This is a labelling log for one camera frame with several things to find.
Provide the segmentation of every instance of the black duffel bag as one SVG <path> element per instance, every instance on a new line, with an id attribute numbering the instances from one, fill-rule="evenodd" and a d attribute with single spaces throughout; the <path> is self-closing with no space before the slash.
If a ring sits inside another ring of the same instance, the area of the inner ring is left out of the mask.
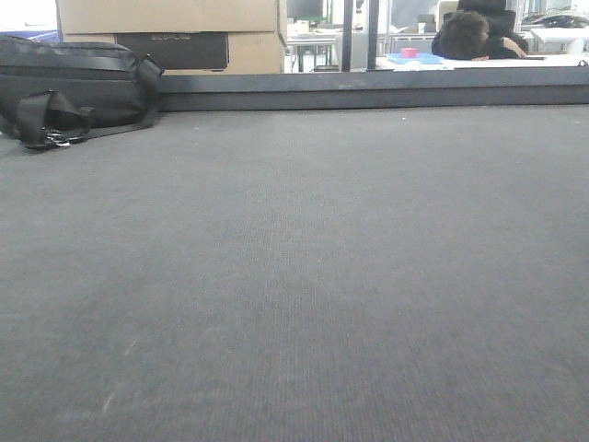
<path id="1" fill-rule="evenodd" d="M 143 129 L 162 73 L 118 44 L 0 36 L 0 132 L 47 150 Z"/>

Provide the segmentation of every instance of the table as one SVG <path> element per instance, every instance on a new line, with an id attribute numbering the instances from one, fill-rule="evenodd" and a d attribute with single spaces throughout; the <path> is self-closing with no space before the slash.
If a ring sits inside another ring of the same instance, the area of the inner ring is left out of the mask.
<path id="1" fill-rule="evenodd" d="M 506 60 L 487 60 L 473 62 L 469 60 L 448 60 L 444 59 L 441 64 L 395 64 L 390 62 L 386 57 L 376 58 L 376 67 L 378 69 L 394 69 L 397 71 L 437 71 L 449 69 L 465 68 L 489 68 L 489 67 L 555 67 L 555 66 L 577 66 L 579 62 L 589 63 L 589 54 L 547 54 L 541 55 L 543 60 L 536 57 L 525 59 L 506 59 Z"/>
<path id="2" fill-rule="evenodd" d="M 289 37 L 286 45 L 287 46 L 294 46 L 296 48 L 296 58 L 298 61 L 298 72 L 304 72 L 304 56 L 305 56 L 305 48 L 311 47 L 313 48 L 313 66 L 317 64 L 317 53 L 318 48 L 324 47 L 326 48 L 326 55 L 328 59 L 328 64 L 330 63 L 331 59 L 331 48 L 335 43 L 335 36 L 336 34 L 333 33 L 310 33 L 310 34 L 297 34 L 292 37 Z"/>
<path id="3" fill-rule="evenodd" d="M 532 28 L 534 41 L 541 44 L 560 43 L 569 45 L 577 40 L 589 40 L 589 28 Z"/>

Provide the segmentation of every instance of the computer monitor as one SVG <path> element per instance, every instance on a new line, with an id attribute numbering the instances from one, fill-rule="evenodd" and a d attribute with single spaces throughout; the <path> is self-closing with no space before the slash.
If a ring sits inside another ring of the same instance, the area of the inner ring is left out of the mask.
<path id="1" fill-rule="evenodd" d="M 295 19 L 323 17 L 323 0 L 288 0 L 286 15 Z"/>

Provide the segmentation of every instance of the black hair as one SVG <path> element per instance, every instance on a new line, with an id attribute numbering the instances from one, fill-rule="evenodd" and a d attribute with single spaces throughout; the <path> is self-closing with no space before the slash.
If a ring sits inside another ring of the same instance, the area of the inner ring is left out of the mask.
<path id="1" fill-rule="evenodd" d="M 440 49 L 444 57 L 472 60 L 485 55 L 489 23 L 478 12 L 456 11 L 442 26 Z"/>

